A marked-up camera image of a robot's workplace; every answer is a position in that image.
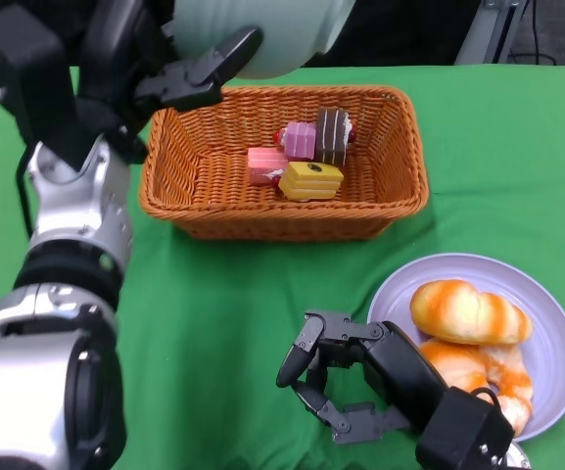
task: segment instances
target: lavender plate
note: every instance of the lavender plate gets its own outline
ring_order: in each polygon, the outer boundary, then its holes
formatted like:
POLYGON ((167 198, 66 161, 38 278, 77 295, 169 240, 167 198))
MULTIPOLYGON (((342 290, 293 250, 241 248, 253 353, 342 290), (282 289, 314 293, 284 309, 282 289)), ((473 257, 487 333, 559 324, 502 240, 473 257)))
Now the lavender plate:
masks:
POLYGON ((394 272, 373 298, 367 321, 391 320, 417 345, 428 339, 410 319, 410 299, 422 284, 463 279, 479 291, 504 296, 533 320, 533 335, 521 345, 533 381, 533 416, 516 442, 547 430, 565 413, 565 311, 532 277, 503 262, 463 253, 417 259, 394 272))

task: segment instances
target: white bowl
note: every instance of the white bowl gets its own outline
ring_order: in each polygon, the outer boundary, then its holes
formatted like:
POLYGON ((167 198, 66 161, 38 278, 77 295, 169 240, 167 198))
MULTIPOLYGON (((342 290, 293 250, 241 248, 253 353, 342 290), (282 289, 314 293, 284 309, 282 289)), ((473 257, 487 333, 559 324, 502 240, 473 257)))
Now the white bowl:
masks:
POLYGON ((175 0, 174 44, 196 58, 244 26, 258 26, 264 40, 239 73, 271 78, 303 66, 332 47, 355 0, 175 0))

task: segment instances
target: toy bread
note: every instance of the toy bread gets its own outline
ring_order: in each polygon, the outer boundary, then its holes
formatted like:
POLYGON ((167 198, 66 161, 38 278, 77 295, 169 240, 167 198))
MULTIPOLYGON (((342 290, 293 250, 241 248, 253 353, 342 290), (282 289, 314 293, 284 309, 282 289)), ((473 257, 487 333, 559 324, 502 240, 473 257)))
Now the toy bread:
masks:
POLYGON ((424 284, 412 296, 410 312, 421 331, 453 343, 514 345, 533 331, 531 319, 520 308, 461 280, 424 284))
MULTIPOLYGON (((515 436, 521 434, 533 412, 533 384, 518 346, 465 346, 433 339, 419 350, 449 387, 471 393, 495 384, 504 417, 513 427, 515 436)), ((479 397, 491 401, 487 395, 479 397)))

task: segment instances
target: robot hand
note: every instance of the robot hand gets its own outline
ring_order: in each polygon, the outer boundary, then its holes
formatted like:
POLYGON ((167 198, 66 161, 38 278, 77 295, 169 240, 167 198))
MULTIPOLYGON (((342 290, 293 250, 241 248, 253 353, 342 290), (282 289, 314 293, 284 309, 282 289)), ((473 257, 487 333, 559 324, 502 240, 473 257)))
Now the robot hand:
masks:
POLYGON ((435 368, 390 321, 357 324, 347 315, 308 311, 277 377, 306 410, 332 429, 335 444, 379 440, 395 430, 420 434, 417 461, 425 470, 493 470, 507 466, 513 429, 491 390, 448 388, 435 368), (360 363, 364 378, 390 407, 373 403, 339 411, 325 394, 328 367, 360 363), (299 378, 306 373, 306 380, 299 378), (475 397, 492 397, 494 404, 475 397))
POLYGON ((6 470, 103 470, 120 457, 116 312, 132 248, 129 165, 147 155, 137 134, 159 109, 220 102, 221 85, 262 42, 245 27, 199 60, 179 61, 170 28, 149 6, 97 2, 76 95, 61 38, 18 4, 0 9, 0 105, 27 146, 17 182, 30 236, 13 291, 0 301, 6 470), (26 175, 39 200, 33 227, 26 175))

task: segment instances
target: brown wicker basket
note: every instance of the brown wicker basket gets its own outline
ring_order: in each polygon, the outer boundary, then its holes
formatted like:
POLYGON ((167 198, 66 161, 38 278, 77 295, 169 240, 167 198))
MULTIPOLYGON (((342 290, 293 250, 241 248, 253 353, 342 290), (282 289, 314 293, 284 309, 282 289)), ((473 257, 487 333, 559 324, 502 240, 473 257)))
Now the brown wicker basket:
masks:
POLYGON ((326 241, 375 237, 428 200, 412 104, 385 86, 228 87, 222 104, 154 116, 139 199, 151 216, 195 238, 326 241), (332 201, 291 202, 248 183, 247 149, 272 145, 290 120, 321 106, 355 122, 345 180, 332 201))

